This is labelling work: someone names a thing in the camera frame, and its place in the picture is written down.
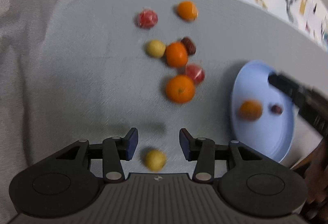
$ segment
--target yellow ball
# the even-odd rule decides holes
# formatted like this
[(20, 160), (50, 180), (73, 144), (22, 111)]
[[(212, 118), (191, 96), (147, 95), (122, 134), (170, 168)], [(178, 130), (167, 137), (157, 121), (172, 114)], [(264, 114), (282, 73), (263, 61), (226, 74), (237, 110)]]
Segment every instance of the yellow ball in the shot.
[(166, 155), (159, 150), (151, 150), (145, 158), (146, 167), (154, 172), (160, 171), (166, 163)]
[(164, 56), (166, 45), (159, 40), (152, 40), (147, 44), (147, 54), (153, 58)]

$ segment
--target gray tablecloth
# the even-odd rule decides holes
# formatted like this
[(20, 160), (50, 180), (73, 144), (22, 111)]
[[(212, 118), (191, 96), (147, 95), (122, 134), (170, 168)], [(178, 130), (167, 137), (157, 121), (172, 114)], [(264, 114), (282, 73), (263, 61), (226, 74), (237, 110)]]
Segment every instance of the gray tablecloth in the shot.
[[(180, 1), (0, 0), (0, 223), (15, 215), (12, 177), (78, 139), (100, 143), (137, 127), (135, 157), (122, 162), (126, 173), (147, 172), (141, 157), (151, 148), (167, 153), (164, 173), (192, 172), (178, 131), (230, 140), (229, 95), (248, 59), (328, 93), (327, 54), (289, 25), (235, 0), (193, 0), (199, 18), (186, 24), (173, 13)], [(159, 15), (149, 31), (133, 23), (143, 7)], [(198, 47), (192, 60), (205, 68), (206, 81), (191, 103), (175, 105), (163, 85), (177, 72), (143, 47), (184, 36)], [(303, 130), (296, 125), (296, 133)], [(218, 162), (216, 175), (224, 170)], [(101, 163), (92, 171), (100, 175)]]

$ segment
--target orange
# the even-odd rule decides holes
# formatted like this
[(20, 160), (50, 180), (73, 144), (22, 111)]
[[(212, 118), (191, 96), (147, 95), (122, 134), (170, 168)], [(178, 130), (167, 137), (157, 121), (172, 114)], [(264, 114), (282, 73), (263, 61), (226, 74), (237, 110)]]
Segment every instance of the orange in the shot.
[(197, 18), (198, 10), (192, 1), (183, 1), (178, 5), (177, 12), (185, 21), (194, 21)]
[(165, 93), (171, 101), (183, 104), (192, 100), (195, 95), (195, 86), (188, 76), (178, 75), (167, 83)]
[(175, 42), (166, 48), (166, 61), (171, 67), (183, 67), (188, 62), (188, 53), (181, 42)]
[(239, 116), (244, 120), (255, 121), (262, 116), (262, 103), (258, 100), (246, 100), (239, 108)]

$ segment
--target human hand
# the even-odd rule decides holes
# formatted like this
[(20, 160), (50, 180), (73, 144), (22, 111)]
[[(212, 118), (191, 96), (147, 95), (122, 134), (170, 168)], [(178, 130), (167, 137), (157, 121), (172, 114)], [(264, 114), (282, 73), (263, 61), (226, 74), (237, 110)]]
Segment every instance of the human hand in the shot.
[[(325, 139), (314, 150), (311, 165), (304, 175), (308, 187), (307, 202), (322, 203), (328, 197), (328, 143)], [(328, 203), (319, 208), (317, 216), (328, 220)]]

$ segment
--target oval plate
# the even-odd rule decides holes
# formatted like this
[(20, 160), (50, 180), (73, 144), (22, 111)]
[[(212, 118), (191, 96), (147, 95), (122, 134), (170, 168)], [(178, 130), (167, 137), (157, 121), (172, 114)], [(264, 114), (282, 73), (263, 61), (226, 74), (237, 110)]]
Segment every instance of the oval plate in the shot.
[[(294, 133), (292, 100), (269, 85), (268, 75), (275, 72), (261, 61), (248, 62), (237, 75), (231, 94), (231, 123), (236, 140), (281, 162), (288, 153)], [(241, 104), (256, 99), (263, 104), (263, 114), (257, 121), (245, 121), (238, 117)], [(282, 115), (271, 113), (272, 105), (283, 107)]]

